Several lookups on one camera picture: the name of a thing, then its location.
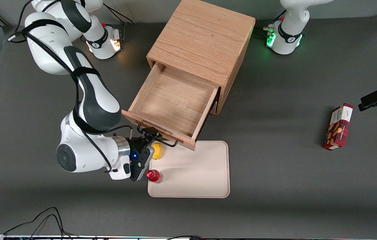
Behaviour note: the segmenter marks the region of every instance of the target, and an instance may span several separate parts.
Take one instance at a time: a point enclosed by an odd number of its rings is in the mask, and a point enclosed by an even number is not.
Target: gray table
[[[163,26],[127,26],[123,51],[112,59],[88,54],[123,109],[150,71],[145,56]],[[209,117],[199,136],[229,145],[226,199],[152,198],[146,179],[65,172],[55,149],[73,83],[42,72],[27,44],[5,43],[0,233],[56,206],[67,231],[84,235],[377,239],[377,108],[354,110],[346,147],[321,147],[330,111],[377,89],[377,17],[311,20],[306,32],[290,56],[253,37],[222,114]],[[51,223],[41,234],[58,230]]]

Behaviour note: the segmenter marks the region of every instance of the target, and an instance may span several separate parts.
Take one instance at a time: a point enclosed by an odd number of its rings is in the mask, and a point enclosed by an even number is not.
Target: led light
[[[274,40],[276,39],[276,34],[271,34],[267,39],[267,46],[271,47],[274,43]]]
[[[86,44],[88,45],[88,48],[89,48],[89,52],[92,53],[92,49],[91,49],[91,46],[89,45],[88,41],[86,41]]]
[[[302,34],[301,36],[299,36],[298,43],[296,44],[297,47],[299,46],[299,43],[301,42],[301,38],[302,38]]]
[[[113,46],[114,50],[117,52],[118,50],[120,50],[120,41],[119,40],[113,40],[113,39],[110,39],[110,43],[111,45]]]

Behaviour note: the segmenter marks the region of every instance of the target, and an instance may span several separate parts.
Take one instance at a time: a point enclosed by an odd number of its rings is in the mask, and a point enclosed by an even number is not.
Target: plastic tray
[[[150,170],[163,174],[161,183],[148,182],[152,197],[226,198],[230,194],[228,145],[224,141],[197,141],[193,152],[181,145],[162,144],[162,155]]]

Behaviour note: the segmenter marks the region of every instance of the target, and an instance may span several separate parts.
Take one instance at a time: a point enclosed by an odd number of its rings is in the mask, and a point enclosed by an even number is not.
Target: wooden cabinet
[[[150,74],[122,114],[194,150],[207,115],[224,105],[254,24],[252,17],[182,0],[147,54]]]

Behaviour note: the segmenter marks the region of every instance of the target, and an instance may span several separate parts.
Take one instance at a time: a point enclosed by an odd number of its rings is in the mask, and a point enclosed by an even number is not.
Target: wooden drawer
[[[219,86],[156,62],[128,111],[135,125],[155,127],[165,138],[194,151]]]

